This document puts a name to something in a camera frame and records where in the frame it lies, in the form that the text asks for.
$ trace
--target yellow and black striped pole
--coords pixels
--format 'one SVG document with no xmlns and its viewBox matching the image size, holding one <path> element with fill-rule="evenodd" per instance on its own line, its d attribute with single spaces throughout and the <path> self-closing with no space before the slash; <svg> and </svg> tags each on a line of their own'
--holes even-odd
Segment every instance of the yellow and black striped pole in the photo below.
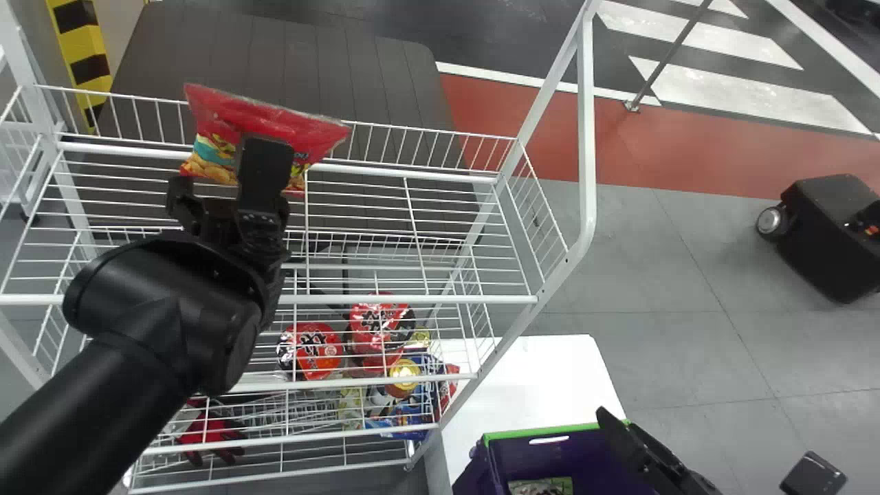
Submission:
<svg viewBox="0 0 880 495">
<path fill-rule="evenodd" d="M 109 92 L 113 77 L 92 1 L 46 0 L 46 6 L 73 87 Z M 94 128 L 92 116 L 98 116 L 105 100 L 104 96 L 77 95 L 77 105 L 90 130 Z"/>
</svg>

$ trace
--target white wire shelf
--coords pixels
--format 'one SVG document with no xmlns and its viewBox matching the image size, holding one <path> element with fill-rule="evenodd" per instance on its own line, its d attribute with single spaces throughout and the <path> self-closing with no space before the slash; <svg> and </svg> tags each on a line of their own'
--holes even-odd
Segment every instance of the white wire shelf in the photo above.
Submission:
<svg viewBox="0 0 880 495">
<path fill-rule="evenodd" d="M 403 466 L 409 460 L 405 440 L 376 436 L 322 440 L 272 447 L 249 447 L 234 465 L 212 454 L 201 468 L 182 454 L 144 455 L 127 479 L 129 493 L 160 493 L 220 484 L 237 484 L 354 469 Z"/>
<path fill-rule="evenodd" d="M 279 310 L 244 376 L 229 394 L 194 397 L 174 416 L 126 476 L 132 493 L 412 468 L 421 459 L 434 430 L 466 403 L 592 241 L 597 5 L 581 7 L 517 137 L 348 122 L 349 138 L 312 165 L 304 198 L 290 200 Z M 0 38 L 21 85 L 0 105 L 0 160 L 8 162 L 0 163 L 0 219 L 12 201 L 27 217 L 0 272 L 0 337 L 37 388 L 89 344 L 62 316 L 70 280 L 96 256 L 179 229 L 165 214 L 165 183 L 190 153 L 195 126 L 182 100 L 38 84 L 44 79 L 16 31 Z M 579 195 L 570 207 L 580 217 L 567 223 L 578 230 L 569 245 L 525 144 L 575 54 Z M 234 194 L 205 182 L 195 192 Z M 410 377 L 385 359 L 384 346 L 371 356 L 378 365 L 342 347 L 324 380 L 277 365 L 287 327 L 320 322 L 346 339 L 352 305 L 385 302 L 408 304 L 424 328 L 401 351 L 399 359 L 414 362 Z M 504 313 L 502 320 L 517 316 L 498 338 L 489 308 L 500 305 L 519 307 Z M 26 314 L 10 317 L 18 332 L 2 317 L 12 311 Z M 410 409 L 367 403 L 376 391 L 400 393 L 411 383 Z M 453 384 L 450 398 L 444 391 Z"/>
<path fill-rule="evenodd" d="M 132 468 L 132 493 L 150 493 L 214 484 L 242 483 L 270 477 L 293 477 L 347 469 L 406 464 L 412 453 L 410 437 L 429 434 L 457 395 L 441 402 L 444 390 L 454 383 L 460 390 L 476 379 L 482 363 L 495 352 L 497 339 L 486 305 L 412 305 L 419 331 L 401 351 L 400 359 L 414 361 L 415 376 L 393 375 L 393 365 L 373 365 L 369 378 L 352 358 L 362 358 L 344 348 L 338 367 L 324 380 L 306 380 L 277 365 L 276 345 L 282 331 L 298 322 L 322 322 L 348 340 L 347 320 L 327 307 L 280 307 L 275 322 L 258 336 L 244 376 L 233 390 L 206 400 L 196 396 L 178 412 L 143 452 Z M 36 335 L 33 355 L 51 373 L 61 369 L 89 343 L 89 338 L 68 325 L 58 306 L 47 307 L 39 329 L 18 329 Z M 370 393 L 385 384 L 414 382 L 405 412 L 377 406 Z M 222 428 L 215 421 L 224 421 Z M 235 432 L 228 440 L 214 433 Z M 195 441 L 182 444 L 188 433 Z M 228 465 L 212 451 L 242 448 L 235 464 Z M 201 466 L 185 453 L 198 452 Z"/>
<path fill-rule="evenodd" d="M 179 229 L 165 213 L 165 183 L 187 156 L 187 103 L 39 88 L 63 101 L 101 98 L 105 110 L 95 135 L 58 131 L 67 139 L 58 146 L 67 151 L 40 184 L 33 208 L 40 221 L 28 222 L 21 236 L 0 284 L 0 305 L 59 304 L 67 283 L 95 256 Z M 102 122 L 109 129 L 102 131 Z M 536 302 L 537 288 L 568 246 L 516 139 L 349 124 L 350 139 L 334 150 L 343 158 L 314 165 L 305 198 L 290 199 L 282 303 Z M 168 129 L 179 130 L 180 140 Z M 513 148 L 523 156 L 509 179 L 496 183 Z M 196 194 L 229 197 L 234 190 L 200 182 Z"/>
</svg>

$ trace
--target red floor stripe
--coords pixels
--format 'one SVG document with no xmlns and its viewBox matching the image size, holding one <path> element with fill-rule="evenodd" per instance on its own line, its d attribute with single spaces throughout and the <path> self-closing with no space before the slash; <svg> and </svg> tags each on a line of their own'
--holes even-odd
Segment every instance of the red floor stripe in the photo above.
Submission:
<svg viewBox="0 0 880 495">
<path fill-rule="evenodd" d="M 457 130 L 515 136 L 538 90 L 441 76 Z M 577 96 L 558 92 L 527 149 L 542 179 L 577 180 Z M 797 179 L 850 173 L 880 191 L 880 143 L 596 98 L 603 184 L 775 198 Z"/>
</svg>

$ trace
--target white floor marking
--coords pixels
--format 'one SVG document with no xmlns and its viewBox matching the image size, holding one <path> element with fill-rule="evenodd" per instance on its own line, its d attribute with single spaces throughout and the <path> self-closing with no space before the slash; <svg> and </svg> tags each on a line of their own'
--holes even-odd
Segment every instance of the white floor marking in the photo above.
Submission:
<svg viewBox="0 0 880 495">
<path fill-rule="evenodd" d="M 789 0 L 766 0 L 880 98 L 880 74 Z"/>
<path fill-rule="evenodd" d="M 457 65 L 455 63 L 438 62 L 437 70 L 442 74 L 455 74 L 456 76 L 466 76 L 468 78 L 488 79 L 490 81 L 498 81 L 501 83 L 510 83 L 512 85 L 530 86 L 540 88 L 544 84 L 542 78 L 532 78 L 529 76 L 520 76 L 519 74 L 511 74 L 509 72 L 501 72 L 499 70 L 480 69 L 477 67 L 469 67 L 467 65 Z M 556 91 L 572 92 L 577 94 L 577 85 L 572 83 L 559 83 Z M 618 91 L 614 89 L 605 89 L 593 87 L 593 94 L 602 98 L 610 98 L 612 100 L 631 100 L 635 93 Z M 660 106 L 660 102 L 653 96 L 646 96 L 642 99 L 643 105 Z"/>
<path fill-rule="evenodd" d="M 607 1 L 599 5 L 598 16 L 608 29 L 669 42 L 674 41 L 687 24 L 686 18 Z M 726 27 L 698 22 L 685 38 L 684 44 L 692 48 L 803 70 L 775 41 Z"/>
<path fill-rule="evenodd" d="M 629 59 L 644 78 L 657 65 L 644 58 L 631 56 Z M 652 89 L 661 101 L 871 134 L 837 99 L 820 92 L 672 64 L 660 73 Z"/>
<path fill-rule="evenodd" d="M 690 5 L 699 5 L 702 4 L 702 0 L 672 0 L 673 2 L 679 2 L 682 4 L 690 4 Z M 731 16 L 737 16 L 739 18 L 749 18 L 745 15 L 743 11 L 739 10 L 739 7 L 735 6 L 733 2 L 730 0 L 714 0 L 711 4 L 709 4 L 709 9 L 711 11 L 721 12 L 724 14 L 729 14 Z"/>
</svg>

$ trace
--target wheel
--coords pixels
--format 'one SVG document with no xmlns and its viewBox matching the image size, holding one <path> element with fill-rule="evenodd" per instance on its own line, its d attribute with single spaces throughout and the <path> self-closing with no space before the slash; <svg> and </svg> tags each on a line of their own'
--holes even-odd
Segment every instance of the wheel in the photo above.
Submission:
<svg viewBox="0 0 880 495">
<path fill-rule="evenodd" d="M 791 227 L 791 216 L 784 204 L 765 208 L 755 221 L 755 230 L 765 240 L 776 242 L 785 237 Z"/>
</svg>

